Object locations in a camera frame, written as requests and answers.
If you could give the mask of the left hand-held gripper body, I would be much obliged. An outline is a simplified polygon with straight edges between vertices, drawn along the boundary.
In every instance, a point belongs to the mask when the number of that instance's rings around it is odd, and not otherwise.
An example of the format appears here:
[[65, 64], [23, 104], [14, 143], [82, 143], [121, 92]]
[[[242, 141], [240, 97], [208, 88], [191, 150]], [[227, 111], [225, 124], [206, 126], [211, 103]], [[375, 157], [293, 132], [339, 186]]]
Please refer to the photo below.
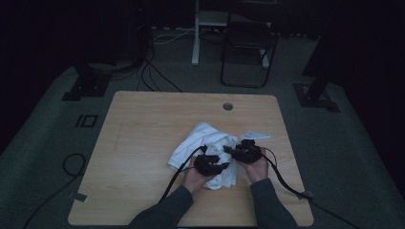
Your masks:
[[194, 161], [194, 168], [201, 174], [206, 177], [212, 177], [219, 175], [223, 170], [219, 168], [218, 162], [211, 162], [208, 160], [207, 156], [214, 156], [208, 155], [206, 151], [208, 147], [203, 145], [201, 147], [202, 154], [198, 155]]

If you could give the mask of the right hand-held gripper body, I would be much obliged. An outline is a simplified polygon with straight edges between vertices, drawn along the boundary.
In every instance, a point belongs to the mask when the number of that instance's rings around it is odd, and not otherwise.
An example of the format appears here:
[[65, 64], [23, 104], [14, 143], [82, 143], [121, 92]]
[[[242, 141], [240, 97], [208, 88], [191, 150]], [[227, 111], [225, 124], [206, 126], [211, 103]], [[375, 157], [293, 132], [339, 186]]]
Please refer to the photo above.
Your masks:
[[[257, 161], [263, 154], [260, 146], [256, 145], [256, 140], [271, 138], [269, 133], [259, 133], [255, 131], [247, 131], [240, 136], [240, 142], [236, 145], [237, 154], [234, 158], [243, 163], [253, 163]], [[254, 139], [255, 146], [245, 146], [241, 144], [243, 139]]]

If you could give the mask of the white dress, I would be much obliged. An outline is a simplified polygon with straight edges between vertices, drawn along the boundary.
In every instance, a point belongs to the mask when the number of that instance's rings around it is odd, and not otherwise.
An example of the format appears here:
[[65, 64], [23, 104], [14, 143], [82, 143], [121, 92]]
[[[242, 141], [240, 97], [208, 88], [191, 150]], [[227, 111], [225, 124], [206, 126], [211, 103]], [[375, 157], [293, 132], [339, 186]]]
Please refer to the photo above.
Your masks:
[[238, 137], [219, 131], [206, 122], [198, 124], [187, 138], [173, 152], [168, 165], [177, 170], [188, 157], [200, 146], [206, 145], [207, 156], [218, 156], [219, 161], [215, 165], [226, 164], [227, 167], [213, 179], [205, 183], [204, 188], [219, 190], [222, 187], [230, 188], [237, 182], [237, 164], [230, 154], [224, 151], [224, 146], [234, 148], [238, 143]]

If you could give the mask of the person's right hand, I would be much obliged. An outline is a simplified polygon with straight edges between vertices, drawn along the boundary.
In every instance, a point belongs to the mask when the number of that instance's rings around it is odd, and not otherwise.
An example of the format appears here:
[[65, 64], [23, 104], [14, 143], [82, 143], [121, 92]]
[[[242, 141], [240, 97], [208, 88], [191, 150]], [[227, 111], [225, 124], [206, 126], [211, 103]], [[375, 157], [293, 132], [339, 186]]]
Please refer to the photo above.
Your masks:
[[268, 178], [268, 162], [262, 156], [253, 163], [239, 162], [246, 172], [251, 183], [255, 183]]

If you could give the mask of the person's left hand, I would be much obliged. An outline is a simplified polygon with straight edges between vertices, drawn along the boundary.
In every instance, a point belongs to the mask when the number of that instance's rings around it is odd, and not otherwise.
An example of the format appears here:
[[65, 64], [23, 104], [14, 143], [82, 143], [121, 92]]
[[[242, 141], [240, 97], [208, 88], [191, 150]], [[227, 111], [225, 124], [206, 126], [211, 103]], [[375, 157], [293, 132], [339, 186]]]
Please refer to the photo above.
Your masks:
[[211, 180], [212, 177], [201, 175], [195, 168], [190, 168], [185, 171], [182, 185], [195, 196], [203, 188], [206, 182]]

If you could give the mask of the black slanted stand with base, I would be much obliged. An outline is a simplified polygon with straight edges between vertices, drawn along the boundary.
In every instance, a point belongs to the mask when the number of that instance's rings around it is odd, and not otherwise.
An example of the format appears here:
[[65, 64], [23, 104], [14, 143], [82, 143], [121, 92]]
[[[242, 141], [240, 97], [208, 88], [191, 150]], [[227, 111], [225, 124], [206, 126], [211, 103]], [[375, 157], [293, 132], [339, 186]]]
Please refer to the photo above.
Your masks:
[[323, 23], [323, 27], [318, 33], [318, 44], [304, 69], [304, 74], [314, 74], [314, 80], [310, 85], [294, 83], [293, 88], [302, 107], [324, 108], [331, 113], [339, 113], [340, 110], [337, 104], [330, 100], [326, 92], [330, 78], [325, 73], [322, 73], [323, 65], [317, 60], [317, 57], [320, 56], [321, 51], [326, 47], [325, 34], [328, 32], [328, 25], [334, 16], [336, 8], [339, 6], [340, 0], [317, 1], [324, 1], [327, 4], [324, 8], [317, 7], [318, 19]]

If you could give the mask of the black folding chair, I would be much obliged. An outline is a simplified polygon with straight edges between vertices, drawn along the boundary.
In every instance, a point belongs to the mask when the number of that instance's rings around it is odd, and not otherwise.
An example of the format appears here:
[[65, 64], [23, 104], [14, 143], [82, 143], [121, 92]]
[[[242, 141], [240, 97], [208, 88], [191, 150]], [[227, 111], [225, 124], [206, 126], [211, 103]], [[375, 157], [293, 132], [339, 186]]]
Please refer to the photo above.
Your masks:
[[[221, 82], [225, 86], [263, 88], [268, 82], [272, 60], [281, 30], [288, 20], [288, 13], [276, 10], [275, 12], [230, 12], [225, 27], [224, 45], [222, 50]], [[231, 46], [238, 49], [255, 49], [259, 51], [260, 62], [271, 51], [270, 60], [266, 69], [266, 76], [260, 85], [247, 85], [243, 83], [227, 82], [224, 77], [227, 48]]]

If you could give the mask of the black stand with flat base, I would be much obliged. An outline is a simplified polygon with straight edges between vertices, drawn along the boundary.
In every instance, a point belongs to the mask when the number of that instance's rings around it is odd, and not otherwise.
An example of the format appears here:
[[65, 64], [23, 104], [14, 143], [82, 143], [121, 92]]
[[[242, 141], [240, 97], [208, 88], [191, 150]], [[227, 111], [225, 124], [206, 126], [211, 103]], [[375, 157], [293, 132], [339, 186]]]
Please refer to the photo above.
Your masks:
[[72, 88], [64, 93], [63, 101], [79, 101], [82, 97], [103, 97], [111, 80], [108, 73], [98, 73], [88, 63], [75, 65], [78, 77]]

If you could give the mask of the dark equipment tower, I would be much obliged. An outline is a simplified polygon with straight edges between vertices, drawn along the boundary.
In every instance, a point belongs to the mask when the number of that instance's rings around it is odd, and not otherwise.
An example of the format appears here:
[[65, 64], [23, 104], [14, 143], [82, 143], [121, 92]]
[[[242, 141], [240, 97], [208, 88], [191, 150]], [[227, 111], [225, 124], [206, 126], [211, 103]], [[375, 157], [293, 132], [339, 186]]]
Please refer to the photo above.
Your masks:
[[128, 43], [125, 56], [135, 65], [142, 64], [152, 40], [149, 0], [125, 0]]

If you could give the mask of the white desk frame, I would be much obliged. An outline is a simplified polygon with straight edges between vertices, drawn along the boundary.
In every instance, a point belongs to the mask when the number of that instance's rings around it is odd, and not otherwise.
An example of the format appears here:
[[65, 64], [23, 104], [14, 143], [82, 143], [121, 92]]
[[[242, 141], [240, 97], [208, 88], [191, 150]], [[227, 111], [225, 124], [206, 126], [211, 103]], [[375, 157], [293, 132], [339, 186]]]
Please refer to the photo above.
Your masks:
[[224, 28], [227, 21], [227, 13], [224, 11], [201, 10], [200, 1], [195, 0], [194, 16], [194, 43], [191, 58], [191, 65], [198, 66], [200, 63], [200, 34], [201, 27]]

